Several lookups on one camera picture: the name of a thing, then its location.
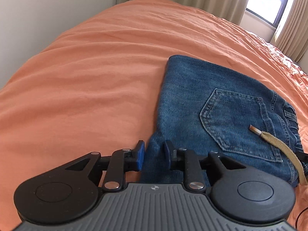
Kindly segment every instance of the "black robotic device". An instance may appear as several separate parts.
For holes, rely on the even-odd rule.
[[[182,184],[125,183],[126,172],[142,168],[143,141],[108,157],[91,152],[19,185],[15,231],[294,230],[285,220],[295,193],[284,180],[222,153],[198,156],[171,141],[164,148]]]

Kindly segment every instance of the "denim fabric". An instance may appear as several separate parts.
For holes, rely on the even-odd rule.
[[[180,183],[169,171],[165,140],[199,155],[222,152],[282,178],[292,186],[298,173],[276,147],[249,130],[271,133],[294,152],[302,151],[293,107],[275,91],[231,69],[187,56],[171,56],[158,107],[157,130],[150,138],[141,172],[144,183]],[[307,174],[308,164],[303,164]]]

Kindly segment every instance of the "bed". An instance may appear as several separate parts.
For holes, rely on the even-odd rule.
[[[110,155],[148,141],[166,62],[176,54],[231,68],[275,90],[295,108],[308,152],[308,77],[289,58],[200,9],[132,0],[62,33],[0,91],[1,231],[20,223],[13,193],[24,180],[91,151]],[[298,186],[296,194],[291,225],[308,206],[308,189]],[[308,218],[301,217],[298,229],[308,229]]]

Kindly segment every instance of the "black wire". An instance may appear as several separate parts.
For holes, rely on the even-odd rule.
[[[298,217],[296,218],[296,221],[295,221],[295,228],[296,228],[296,229],[297,229],[297,222],[298,222],[299,217],[300,217],[301,214],[304,213],[306,210],[308,210],[308,207],[305,208],[303,211],[301,211],[301,212],[299,213]]]

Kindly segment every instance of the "tan drawstring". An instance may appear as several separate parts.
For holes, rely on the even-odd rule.
[[[284,142],[282,142],[275,136],[271,135],[270,133],[261,131],[252,125],[250,125],[249,129],[255,134],[259,135],[263,140],[265,140],[269,144],[280,149],[286,155],[286,157],[293,163],[294,167],[297,169],[299,183],[302,185],[308,185],[301,162],[299,161],[297,156],[293,153],[293,151]]]

